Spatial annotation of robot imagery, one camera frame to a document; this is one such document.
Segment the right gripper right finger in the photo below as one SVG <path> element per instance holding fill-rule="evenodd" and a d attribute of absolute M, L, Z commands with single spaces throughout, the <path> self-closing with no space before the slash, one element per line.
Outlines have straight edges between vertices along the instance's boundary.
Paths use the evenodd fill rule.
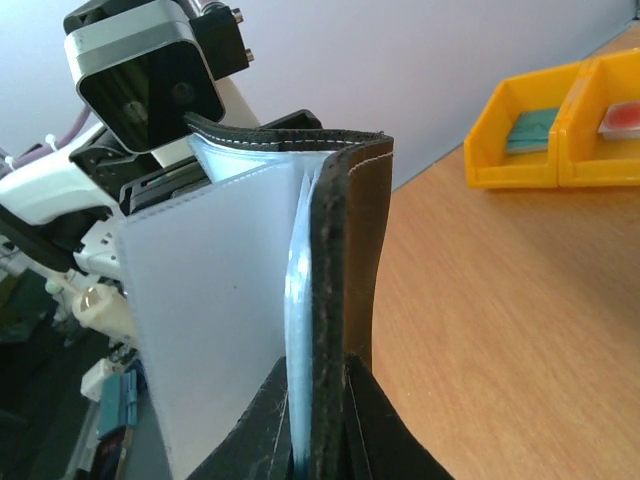
<path fill-rule="evenodd" d="M 341 479 L 438 480 L 450 473 L 411 434 L 369 367 L 346 356 Z"/>

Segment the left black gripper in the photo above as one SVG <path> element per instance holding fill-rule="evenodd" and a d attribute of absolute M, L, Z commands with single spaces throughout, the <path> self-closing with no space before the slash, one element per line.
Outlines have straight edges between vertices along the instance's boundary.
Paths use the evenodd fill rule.
<path fill-rule="evenodd" d="M 259 126 L 259 129 L 321 129 L 321 121 L 301 109 Z M 180 160 L 121 187 L 119 206 L 125 216 L 207 186 L 209 177 L 194 156 Z"/>

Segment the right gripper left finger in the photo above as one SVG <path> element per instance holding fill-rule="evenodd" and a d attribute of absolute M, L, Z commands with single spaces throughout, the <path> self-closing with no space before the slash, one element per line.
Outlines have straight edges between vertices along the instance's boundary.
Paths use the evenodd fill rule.
<path fill-rule="evenodd" d="M 189 480 L 284 480 L 291 477 L 286 363 L 280 358 L 232 431 Z"/>

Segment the black leather card holder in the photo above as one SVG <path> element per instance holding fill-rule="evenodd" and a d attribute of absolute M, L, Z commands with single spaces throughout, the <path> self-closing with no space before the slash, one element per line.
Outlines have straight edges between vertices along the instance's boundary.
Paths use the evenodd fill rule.
<path fill-rule="evenodd" d="M 381 132 L 233 128 L 307 140 L 302 168 L 254 171 L 139 216 L 117 253 L 171 475 L 189 475 L 285 359 L 291 477 L 337 475 L 346 356 L 371 360 L 394 141 Z"/>

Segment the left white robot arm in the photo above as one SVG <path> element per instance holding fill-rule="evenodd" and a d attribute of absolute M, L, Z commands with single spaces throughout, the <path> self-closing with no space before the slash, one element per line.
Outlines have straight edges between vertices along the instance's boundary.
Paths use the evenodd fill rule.
<path fill-rule="evenodd" d="M 233 128 L 213 135 L 203 128 L 159 155 L 128 154 L 98 124 L 66 146 L 28 164 L 1 166 L 1 237 L 43 276 L 70 270 L 120 281 L 115 233 L 119 220 L 166 206 L 210 185 L 226 186 L 251 172 L 318 162 L 307 140 L 236 141 Z"/>

